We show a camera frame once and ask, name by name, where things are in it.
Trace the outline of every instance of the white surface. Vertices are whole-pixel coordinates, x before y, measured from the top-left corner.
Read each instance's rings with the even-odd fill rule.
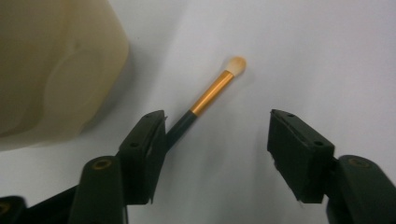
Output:
[[[153,110],[169,129],[234,55],[245,74],[168,153],[154,204],[130,206],[130,223],[327,223],[326,200],[296,202],[266,151],[272,108],[396,182],[396,2],[110,3],[132,49],[119,82],[78,138],[1,152],[0,196],[32,205],[76,185],[85,162],[114,155]]]

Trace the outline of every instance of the makeup brush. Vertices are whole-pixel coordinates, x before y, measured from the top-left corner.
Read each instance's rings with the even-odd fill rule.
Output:
[[[194,121],[204,113],[207,107],[217,98],[233,78],[243,73],[246,66],[247,62],[242,57],[234,57],[228,62],[221,75],[213,82],[199,100],[195,102],[190,110],[188,110],[171,130],[169,130],[166,135],[169,148],[171,148]]]

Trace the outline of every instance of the black brush handle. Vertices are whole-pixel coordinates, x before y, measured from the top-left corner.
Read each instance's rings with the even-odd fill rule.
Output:
[[[183,117],[169,130],[166,134],[168,141],[168,150],[177,142],[177,140],[186,132],[198,117],[188,110]]]

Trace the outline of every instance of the beige plastic container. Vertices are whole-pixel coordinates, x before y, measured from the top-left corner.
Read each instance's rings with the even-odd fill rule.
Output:
[[[1,0],[0,150],[79,134],[127,54],[106,0]]]

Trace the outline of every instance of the brush tip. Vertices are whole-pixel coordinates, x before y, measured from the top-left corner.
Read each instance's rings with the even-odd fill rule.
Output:
[[[242,74],[247,67],[247,61],[242,57],[233,57],[228,62],[227,67],[225,70],[229,71],[233,74],[234,77],[239,76]]]

